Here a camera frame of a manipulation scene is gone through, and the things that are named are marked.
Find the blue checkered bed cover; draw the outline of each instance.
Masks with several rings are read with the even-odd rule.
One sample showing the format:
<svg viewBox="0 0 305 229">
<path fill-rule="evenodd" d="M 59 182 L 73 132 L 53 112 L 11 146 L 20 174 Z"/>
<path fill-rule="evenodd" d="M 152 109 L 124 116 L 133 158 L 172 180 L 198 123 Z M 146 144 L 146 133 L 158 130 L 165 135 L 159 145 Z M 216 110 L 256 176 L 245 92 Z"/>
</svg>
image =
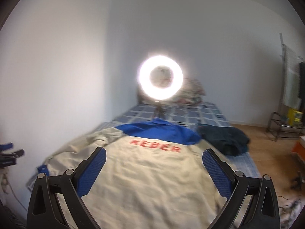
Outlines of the blue checkered bed cover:
<svg viewBox="0 0 305 229">
<path fill-rule="evenodd" d="M 198 124 L 230 127 L 229 122 L 214 103 L 204 102 L 197 107 L 170 107 L 162 106 L 165 119 L 174 124 L 179 124 L 196 131 Z M 111 122 L 101 124 L 98 130 L 108 127 L 116 127 L 122 124 L 149 121 L 152 119 L 155 106 L 139 104 Z M 233 157 L 227 156 L 235 164 L 237 169 L 248 177 L 261 178 L 253 159 L 248 152 Z"/>
</svg>

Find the clothes drying rack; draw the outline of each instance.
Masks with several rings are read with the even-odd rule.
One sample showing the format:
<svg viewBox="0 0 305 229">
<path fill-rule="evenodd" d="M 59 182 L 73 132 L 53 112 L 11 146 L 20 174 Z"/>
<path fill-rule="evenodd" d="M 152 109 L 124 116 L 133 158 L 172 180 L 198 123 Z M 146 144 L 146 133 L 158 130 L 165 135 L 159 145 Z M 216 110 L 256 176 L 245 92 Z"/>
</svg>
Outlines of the clothes drying rack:
<svg viewBox="0 0 305 229">
<path fill-rule="evenodd" d="M 283 77 L 282 77 L 282 91 L 281 97 L 279 101 L 279 106 L 277 112 L 273 112 L 270 116 L 268 121 L 268 126 L 266 128 L 266 132 L 270 132 L 274 136 L 274 141 L 277 141 L 278 138 L 285 138 L 285 139 L 297 139 L 299 136 L 303 135 L 303 130 L 305 126 L 300 124 L 298 126 L 292 126 L 287 123 L 287 118 L 284 116 L 284 105 L 283 105 L 283 98 L 284 98 L 284 91 L 286 85 L 286 53 L 285 53 L 285 45 L 283 42 L 283 35 L 280 33 L 281 38 L 281 45 L 282 45 L 282 60 L 283 60 Z"/>
</svg>

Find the black clamp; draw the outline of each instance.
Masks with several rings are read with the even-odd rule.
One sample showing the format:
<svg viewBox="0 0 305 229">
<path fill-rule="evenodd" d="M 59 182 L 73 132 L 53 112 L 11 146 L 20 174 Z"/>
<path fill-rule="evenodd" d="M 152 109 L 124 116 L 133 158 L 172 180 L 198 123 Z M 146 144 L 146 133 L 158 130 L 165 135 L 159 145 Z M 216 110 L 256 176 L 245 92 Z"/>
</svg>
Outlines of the black clamp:
<svg viewBox="0 0 305 229">
<path fill-rule="evenodd" d="M 302 184 L 305 183 L 305 179 L 303 178 L 301 171 L 298 171 L 298 177 L 293 179 L 292 182 L 292 189 L 299 189 L 300 191 L 302 191 Z"/>
<path fill-rule="evenodd" d="M 32 191 L 28 229 L 69 229 L 56 193 L 63 194 L 68 209 L 79 229 L 100 229 L 81 197 L 88 194 L 106 161 L 106 150 L 97 147 L 91 156 L 61 176 L 39 173 Z"/>
<path fill-rule="evenodd" d="M 13 148 L 12 143 L 0 145 L 0 168 L 15 165 L 17 158 L 24 155 L 24 150 L 18 150 L 12 153 L 2 153 L 3 151 Z"/>
<path fill-rule="evenodd" d="M 152 119 L 160 118 L 160 119 L 165 120 L 165 112 L 164 112 L 164 109 L 162 108 L 162 105 L 161 105 L 160 101 L 156 101 L 155 104 L 156 104 L 156 108 L 155 108 L 155 111 L 153 113 Z"/>
<path fill-rule="evenodd" d="M 208 229 L 229 229 L 247 195 L 252 197 L 239 228 L 280 228 L 278 201 L 269 175 L 259 179 L 246 177 L 241 171 L 234 172 L 212 149 L 204 151 L 202 161 L 221 196 L 228 198 Z"/>
</svg>

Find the bed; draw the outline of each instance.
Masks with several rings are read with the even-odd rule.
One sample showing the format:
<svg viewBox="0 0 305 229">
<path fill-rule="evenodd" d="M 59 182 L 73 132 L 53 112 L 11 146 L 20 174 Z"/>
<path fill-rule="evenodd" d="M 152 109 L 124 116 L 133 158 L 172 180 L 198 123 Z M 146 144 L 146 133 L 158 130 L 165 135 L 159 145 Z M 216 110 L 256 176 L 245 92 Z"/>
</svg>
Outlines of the bed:
<svg viewBox="0 0 305 229">
<path fill-rule="evenodd" d="M 230 127 L 228 120 L 219 110 L 219 108 L 211 102 L 203 102 L 197 107 L 173 107 L 162 106 L 165 111 L 165 119 L 174 124 L 179 124 L 196 131 L 198 124 L 209 124 L 212 126 Z M 138 104 L 118 116 L 111 122 L 101 124 L 96 131 L 116 127 L 122 124 L 144 122 L 151 120 L 155 107 L 152 105 Z M 257 167 L 248 152 L 239 156 L 227 156 L 227 158 L 235 164 L 237 169 L 243 171 L 248 177 L 261 178 Z"/>
</svg>

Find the orange box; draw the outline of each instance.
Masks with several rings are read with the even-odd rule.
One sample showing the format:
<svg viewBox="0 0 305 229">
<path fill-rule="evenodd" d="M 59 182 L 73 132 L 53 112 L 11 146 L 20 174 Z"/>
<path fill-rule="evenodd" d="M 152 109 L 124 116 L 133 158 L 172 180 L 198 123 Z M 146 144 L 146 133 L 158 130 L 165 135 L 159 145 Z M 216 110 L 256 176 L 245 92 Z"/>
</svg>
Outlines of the orange box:
<svg viewBox="0 0 305 229">
<path fill-rule="evenodd" d="M 305 163 L 305 136 L 300 136 L 300 140 L 296 142 L 291 152 L 297 153 L 299 158 Z"/>
</svg>

